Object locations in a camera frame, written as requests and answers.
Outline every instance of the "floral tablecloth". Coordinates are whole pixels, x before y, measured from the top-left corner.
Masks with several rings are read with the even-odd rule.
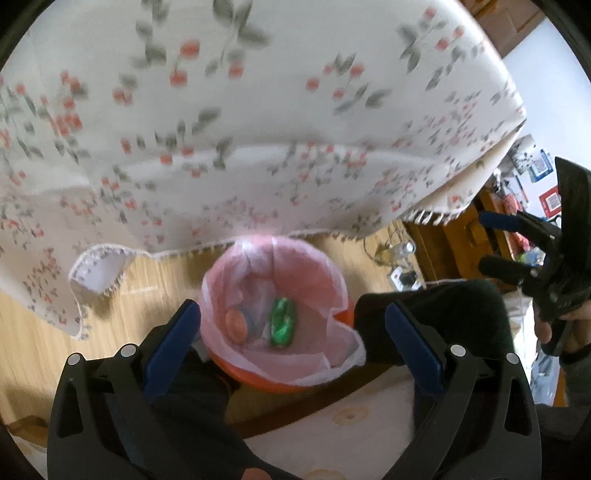
[[[461,212],[525,118],[452,0],[56,0],[1,74],[0,286],[79,338],[135,254]]]

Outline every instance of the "green can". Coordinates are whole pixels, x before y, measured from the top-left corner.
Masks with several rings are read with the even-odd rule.
[[[296,304],[288,298],[275,299],[271,310],[271,345],[285,348],[291,345],[296,330]]]

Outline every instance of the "pink plastic bag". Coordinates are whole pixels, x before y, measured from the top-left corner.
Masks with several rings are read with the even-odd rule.
[[[271,346],[265,331],[276,297],[297,305],[294,339],[285,349]],[[207,348],[272,382],[319,385],[365,363],[359,334],[334,318],[349,305],[345,279],[306,242],[281,236],[240,239],[205,274],[199,305]],[[222,323],[226,311],[237,306],[250,312],[258,329],[258,339],[244,345],[232,343]]]

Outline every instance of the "wooden door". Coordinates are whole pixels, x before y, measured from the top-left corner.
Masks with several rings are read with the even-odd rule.
[[[545,18],[530,0],[462,0],[505,57]]]

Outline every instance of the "white wall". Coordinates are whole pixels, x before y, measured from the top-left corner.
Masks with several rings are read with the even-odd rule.
[[[554,25],[544,20],[504,60],[527,108],[524,135],[591,170],[591,82]],[[528,210],[543,216],[538,197],[557,184],[556,173],[535,184],[528,174],[520,179]]]

